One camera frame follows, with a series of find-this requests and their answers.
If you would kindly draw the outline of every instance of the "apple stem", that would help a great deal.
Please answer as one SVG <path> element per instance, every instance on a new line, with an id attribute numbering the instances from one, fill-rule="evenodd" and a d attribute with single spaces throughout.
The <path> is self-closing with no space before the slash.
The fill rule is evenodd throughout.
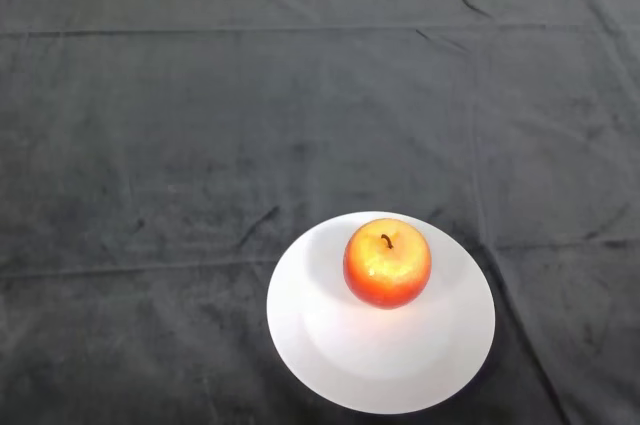
<path id="1" fill-rule="evenodd" d="M 383 233 L 382 235 L 380 235 L 380 238 L 384 238 L 387 241 L 387 245 L 389 245 L 389 248 L 393 248 L 393 245 L 391 244 L 391 239 L 387 235 Z"/>

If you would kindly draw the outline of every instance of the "plate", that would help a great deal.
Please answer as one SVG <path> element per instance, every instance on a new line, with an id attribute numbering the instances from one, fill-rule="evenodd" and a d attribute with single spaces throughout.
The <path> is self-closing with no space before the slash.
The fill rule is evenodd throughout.
<path id="1" fill-rule="evenodd" d="M 431 248 L 431 277 L 411 303 L 381 310 L 353 295 L 342 259 L 353 233 L 378 218 L 416 227 Z M 471 255 L 412 217 L 359 212 L 298 238 L 276 266 L 267 320 L 284 363 L 339 405 L 393 414 L 431 407 L 461 390 L 484 363 L 495 329 L 491 290 Z"/>

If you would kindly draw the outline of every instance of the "table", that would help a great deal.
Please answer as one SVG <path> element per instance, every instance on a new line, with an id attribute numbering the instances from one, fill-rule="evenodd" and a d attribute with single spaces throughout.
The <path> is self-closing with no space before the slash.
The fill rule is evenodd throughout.
<path id="1" fill-rule="evenodd" d="M 0 423 L 636 424 L 640 1 L 0 0 Z M 281 253 L 387 210 L 497 329 L 376 417 L 286 369 Z"/>

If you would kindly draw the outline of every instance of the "red apple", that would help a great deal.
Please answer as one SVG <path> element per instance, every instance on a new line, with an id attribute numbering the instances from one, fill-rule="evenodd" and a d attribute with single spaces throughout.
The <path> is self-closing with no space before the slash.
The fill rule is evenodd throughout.
<path id="1" fill-rule="evenodd" d="M 383 218 L 360 227 L 344 252 L 344 278 L 361 300 L 380 308 L 409 303 L 431 275 L 431 251 L 414 227 Z"/>

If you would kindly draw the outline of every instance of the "tablecloth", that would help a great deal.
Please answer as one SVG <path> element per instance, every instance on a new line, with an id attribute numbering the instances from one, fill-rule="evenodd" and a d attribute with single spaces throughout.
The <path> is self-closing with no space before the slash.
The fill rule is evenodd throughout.
<path id="1" fill-rule="evenodd" d="M 640 423 L 640 0 L 0 0 L 0 423 Z M 496 305 L 431 409 L 334 405 L 271 273 L 404 213 Z"/>

